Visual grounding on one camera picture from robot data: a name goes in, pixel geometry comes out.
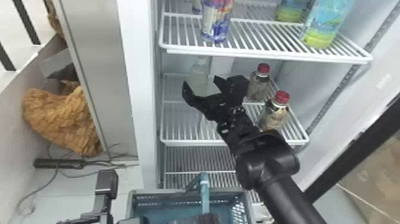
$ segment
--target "refrigerator shelf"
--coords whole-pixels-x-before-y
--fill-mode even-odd
[[[184,188],[198,173],[207,172],[210,187],[240,187],[235,160],[227,147],[165,147],[164,188]],[[254,204],[262,204],[258,194],[250,192]]]
[[[227,40],[214,44],[202,40],[201,15],[192,14],[190,1],[164,0],[158,43],[171,54],[349,64],[367,64],[373,59],[342,34],[326,49],[304,45],[298,38],[303,24],[273,21],[275,7],[272,3],[239,1]]]
[[[216,131],[217,124],[208,121],[198,110],[188,106],[182,99],[180,93],[185,77],[181,74],[164,74],[160,141],[167,146],[175,147],[226,146]],[[218,92],[212,79],[213,76],[210,76],[209,94]],[[278,90],[273,81],[270,90],[268,97],[272,98]],[[245,99],[243,106],[253,123],[257,124],[263,112],[264,103],[250,102]],[[290,106],[288,110],[286,122],[279,132],[289,145],[305,145],[310,139]]]

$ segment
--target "basket handle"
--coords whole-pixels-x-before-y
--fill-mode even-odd
[[[200,190],[203,214],[210,212],[210,190],[208,189],[208,183],[207,173],[202,172],[185,186],[186,192]]]

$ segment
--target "bottle with red cap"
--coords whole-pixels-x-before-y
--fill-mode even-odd
[[[247,89],[247,98],[254,101],[264,101],[270,89],[270,66],[261,63],[257,71],[251,73],[249,78],[249,87]]]
[[[289,94],[285,91],[277,91],[273,99],[265,102],[265,112],[261,116],[258,127],[265,131],[278,129],[285,122],[288,115]]]

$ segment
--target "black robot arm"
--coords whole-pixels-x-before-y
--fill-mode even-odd
[[[326,223],[292,179],[299,160],[276,130],[260,132],[242,106],[248,81],[243,76],[214,78],[221,93],[196,96],[184,82],[182,97],[211,121],[236,159],[243,188],[254,189],[278,224]]]

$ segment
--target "brown fuzzy object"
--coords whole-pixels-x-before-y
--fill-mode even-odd
[[[97,155],[102,149],[81,86],[68,96],[28,89],[24,118],[44,138],[80,155]]]
[[[50,26],[54,29],[54,31],[64,38],[63,30],[60,25],[60,21],[58,20],[57,14],[55,12],[54,4],[52,0],[45,0],[46,6],[48,9],[47,18],[49,19]]]

